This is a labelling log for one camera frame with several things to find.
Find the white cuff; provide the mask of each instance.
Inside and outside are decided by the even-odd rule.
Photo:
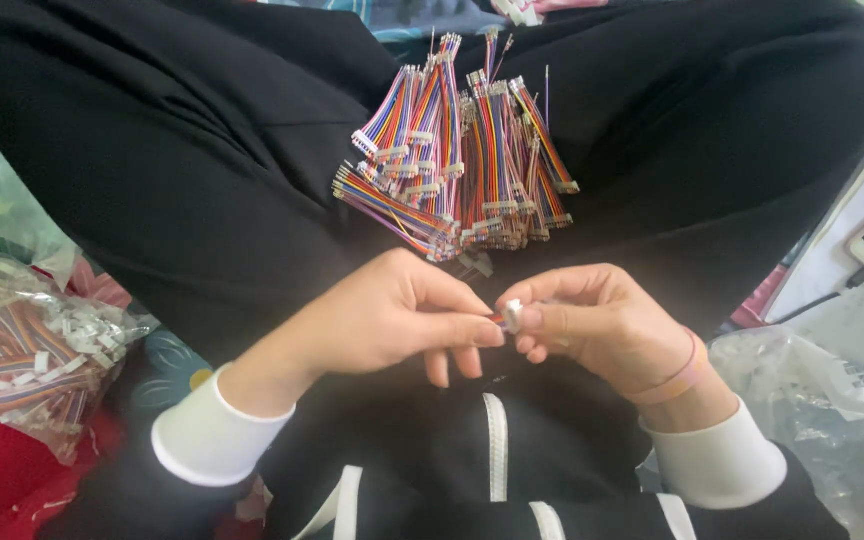
[[[652,436],[662,479],[692,506],[742,509],[786,481],[786,457],[762,435],[742,399],[731,418],[700,431],[658,433],[640,424]]]
[[[151,448],[158,461],[189,484],[237,485],[292,418],[296,408],[277,418],[258,418],[233,408],[219,392],[222,366],[151,427]]]

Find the lap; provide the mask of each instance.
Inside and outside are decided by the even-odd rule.
[[[710,330],[858,164],[864,11],[816,0],[825,27],[796,7],[809,2],[680,4],[516,31],[500,75],[544,92],[551,67],[553,137],[583,191],[565,197],[573,227],[494,253],[487,301],[611,262]],[[463,47],[460,74],[482,64],[475,38]],[[0,0],[0,148],[85,251],[219,364],[397,245],[330,195],[397,69],[349,13]]]

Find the bag of wire harnesses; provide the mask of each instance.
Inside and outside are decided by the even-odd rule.
[[[155,324],[120,307],[66,296],[0,253],[0,422],[71,464],[129,344]]]
[[[801,461],[852,540],[864,540],[864,363],[781,326],[724,335],[708,356],[762,433]]]

